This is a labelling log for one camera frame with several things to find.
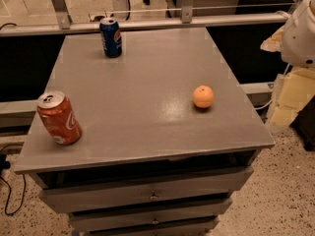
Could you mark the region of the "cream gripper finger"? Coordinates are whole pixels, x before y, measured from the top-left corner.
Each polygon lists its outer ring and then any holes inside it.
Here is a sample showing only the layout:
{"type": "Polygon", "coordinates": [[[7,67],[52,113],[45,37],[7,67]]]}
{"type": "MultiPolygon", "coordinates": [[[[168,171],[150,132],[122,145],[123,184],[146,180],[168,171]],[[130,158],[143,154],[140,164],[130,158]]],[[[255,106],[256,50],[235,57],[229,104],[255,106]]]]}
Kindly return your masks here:
{"type": "Polygon", "coordinates": [[[280,52],[282,46],[283,32],[284,32],[283,27],[277,29],[270,37],[268,37],[262,42],[260,48],[268,52],[280,52]]]}
{"type": "Polygon", "coordinates": [[[315,95],[315,70],[294,68],[283,78],[283,86],[276,98],[270,123],[288,127],[315,95]]]}

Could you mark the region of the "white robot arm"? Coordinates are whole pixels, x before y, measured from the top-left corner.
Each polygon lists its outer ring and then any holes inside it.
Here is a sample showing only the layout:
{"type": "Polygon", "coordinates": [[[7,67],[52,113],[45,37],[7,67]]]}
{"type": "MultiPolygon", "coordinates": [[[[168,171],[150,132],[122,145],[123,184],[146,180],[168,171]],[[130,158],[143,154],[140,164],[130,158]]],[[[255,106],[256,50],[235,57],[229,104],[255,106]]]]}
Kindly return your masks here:
{"type": "Polygon", "coordinates": [[[315,0],[303,0],[285,24],[264,40],[264,51],[279,52],[292,66],[283,75],[283,85],[274,97],[275,108],[270,122],[289,126],[315,95],[315,0]]]}

